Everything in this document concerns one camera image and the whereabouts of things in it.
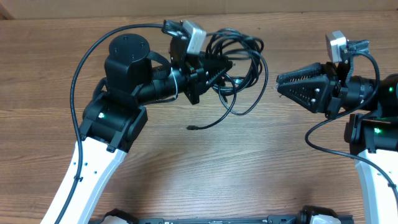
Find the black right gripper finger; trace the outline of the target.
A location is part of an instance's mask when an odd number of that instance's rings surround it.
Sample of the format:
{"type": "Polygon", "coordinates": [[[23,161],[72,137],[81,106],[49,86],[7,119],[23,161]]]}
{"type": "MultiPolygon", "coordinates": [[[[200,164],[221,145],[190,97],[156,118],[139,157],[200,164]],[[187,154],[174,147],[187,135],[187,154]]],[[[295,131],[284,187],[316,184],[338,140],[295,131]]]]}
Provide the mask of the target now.
{"type": "Polygon", "coordinates": [[[333,70],[335,64],[327,63],[313,63],[303,68],[283,73],[277,76],[277,84],[294,84],[294,83],[328,83],[327,74],[329,70],[333,70]]]}
{"type": "Polygon", "coordinates": [[[277,91],[312,113],[325,113],[336,82],[327,75],[277,77],[277,91]]]}

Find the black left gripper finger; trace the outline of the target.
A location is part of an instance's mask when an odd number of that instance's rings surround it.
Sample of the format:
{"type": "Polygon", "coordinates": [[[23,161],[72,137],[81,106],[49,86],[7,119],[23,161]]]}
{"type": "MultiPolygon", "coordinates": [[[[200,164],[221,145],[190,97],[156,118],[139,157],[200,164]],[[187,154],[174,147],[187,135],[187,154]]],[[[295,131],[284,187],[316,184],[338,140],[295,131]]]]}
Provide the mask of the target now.
{"type": "Polygon", "coordinates": [[[230,70],[233,66],[232,61],[225,58],[204,58],[203,69],[208,73],[220,73],[223,70],[230,70]]]}
{"type": "Polygon", "coordinates": [[[204,82],[203,92],[206,93],[214,84],[217,84],[221,80],[221,77],[230,69],[231,69],[230,67],[225,67],[225,68],[205,67],[205,80],[203,81],[204,82]]]}

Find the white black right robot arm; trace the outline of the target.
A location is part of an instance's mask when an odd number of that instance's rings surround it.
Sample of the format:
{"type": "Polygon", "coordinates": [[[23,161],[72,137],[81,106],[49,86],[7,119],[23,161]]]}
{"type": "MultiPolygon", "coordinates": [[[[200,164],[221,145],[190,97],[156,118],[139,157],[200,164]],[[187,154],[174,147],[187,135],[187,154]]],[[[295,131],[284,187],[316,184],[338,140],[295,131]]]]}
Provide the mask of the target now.
{"type": "Polygon", "coordinates": [[[349,116],[344,140],[349,152],[309,146],[354,160],[366,223],[397,223],[397,75],[380,79],[353,75],[350,61],[314,63],[277,77],[277,91],[312,113],[323,113],[321,126],[349,116]]]}

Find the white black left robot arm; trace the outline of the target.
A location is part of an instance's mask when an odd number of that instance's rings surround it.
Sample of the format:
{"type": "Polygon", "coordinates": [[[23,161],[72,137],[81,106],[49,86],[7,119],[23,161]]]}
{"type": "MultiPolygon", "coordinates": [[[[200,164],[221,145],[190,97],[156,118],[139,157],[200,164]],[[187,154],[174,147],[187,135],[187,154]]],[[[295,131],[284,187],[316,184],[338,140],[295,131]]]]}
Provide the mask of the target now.
{"type": "Polygon", "coordinates": [[[109,45],[106,76],[83,112],[75,150],[44,223],[88,223],[111,176],[145,126],[146,105],[185,93],[191,103],[232,67],[222,56],[190,50],[189,40],[172,39],[178,60],[151,51],[141,35],[123,34],[109,45]]]}

